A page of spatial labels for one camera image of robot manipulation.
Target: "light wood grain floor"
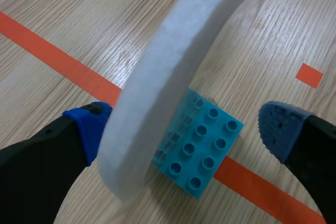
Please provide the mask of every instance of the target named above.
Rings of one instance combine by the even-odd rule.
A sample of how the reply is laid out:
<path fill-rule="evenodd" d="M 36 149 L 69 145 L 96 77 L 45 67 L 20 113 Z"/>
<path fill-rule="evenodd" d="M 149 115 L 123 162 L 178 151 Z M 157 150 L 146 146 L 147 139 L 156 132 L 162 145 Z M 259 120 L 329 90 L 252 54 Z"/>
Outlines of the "light wood grain floor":
<path fill-rule="evenodd" d="M 174 1 L 0 0 L 0 10 L 122 87 Z M 267 100 L 277 100 L 336 122 L 336 0 L 267 0 L 244 37 L 254 2 L 248 0 L 223 28 L 191 87 L 245 123 L 230 157 L 317 210 L 303 186 L 263 146 L 257 113 Z M 317 89 L 295 79 L 303 62 L 324 73 Z M 93 100 L 0 35 L 0 148 Z M 161 176 L 121 205 L 94 164 L 75 182 L 56 223 L 277 220 L 214 179 L 197 201 Z"/>

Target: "orange tape line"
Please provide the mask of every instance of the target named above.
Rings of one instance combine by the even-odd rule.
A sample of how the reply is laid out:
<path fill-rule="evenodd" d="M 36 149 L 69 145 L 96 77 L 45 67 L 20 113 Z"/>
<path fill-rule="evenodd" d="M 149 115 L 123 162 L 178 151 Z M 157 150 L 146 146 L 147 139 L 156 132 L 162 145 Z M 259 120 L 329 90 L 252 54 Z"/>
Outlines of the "orange tape line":
<path fill-rule="evenodd" d="M 115 105 L 120 88 L 2 12 L 0 33 L 98 100 Z M 224 158 L 214 178 L 282 223 L 325 223 L 317 212 L 229 157 Z"/>
<path fill-rule="evenodd" d="M 325 224 L 320 214 L 229 157 L 214 178 L 284 224 Z"/>
<path fill-rule="evenodd" d="M 116 104 L 121 89 L 20 23 L 0 12 L 0 33 L 100 101 Z"/>

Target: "blue lego brick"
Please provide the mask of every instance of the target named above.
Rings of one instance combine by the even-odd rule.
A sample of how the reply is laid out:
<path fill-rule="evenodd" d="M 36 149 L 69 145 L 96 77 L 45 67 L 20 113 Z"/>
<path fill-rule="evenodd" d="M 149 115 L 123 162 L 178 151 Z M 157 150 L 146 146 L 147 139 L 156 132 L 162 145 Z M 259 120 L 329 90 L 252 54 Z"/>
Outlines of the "blue lego brick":
<path fill-rule="evenodd" d="M 153 165 L 198 199 L 243 126 L 195 91 L 187 90 Z"/>

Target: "floor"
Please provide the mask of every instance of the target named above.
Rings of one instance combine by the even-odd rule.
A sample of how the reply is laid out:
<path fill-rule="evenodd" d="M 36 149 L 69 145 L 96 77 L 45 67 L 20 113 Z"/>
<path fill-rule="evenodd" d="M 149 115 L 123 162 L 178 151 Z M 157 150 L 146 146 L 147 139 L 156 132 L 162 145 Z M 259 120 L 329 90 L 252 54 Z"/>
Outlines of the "floor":
<path fill-rule="evenodd" d="M 0 0 L 0 11 L 122 88 L 174 1 Z M 231 158 L 318 211 L 263 146 L 257 113 L 264 102 L 277 100 L 336 122 L 336 0 L 267 0 L 249 30 L 253 2 L 223 28 L 191 87 L 244 122 Z M 303 63 L 323 73 L 316 89 L 296 79 Z M 95 100 L 2 34 L 0 89 L 0 148 Z M 104 187 L 95 163 L 75 182 L 55 223 L 279 221 L 215 179 L 197 201 L 161 176 L 122 205 Z"/>

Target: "rubber pad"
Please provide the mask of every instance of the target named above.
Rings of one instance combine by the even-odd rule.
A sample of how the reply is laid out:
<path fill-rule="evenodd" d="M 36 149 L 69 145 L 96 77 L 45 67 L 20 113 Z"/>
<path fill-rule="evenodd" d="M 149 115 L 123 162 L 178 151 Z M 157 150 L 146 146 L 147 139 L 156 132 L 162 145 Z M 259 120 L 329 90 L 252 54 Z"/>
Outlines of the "rubber pad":
<path fill-rule="evenodd" d="M 283 164 L 296 140 L 304 121 L 312 113 L 283 102 L 267 102 L 259 110 L 260 137 L 266 148 Z"/>

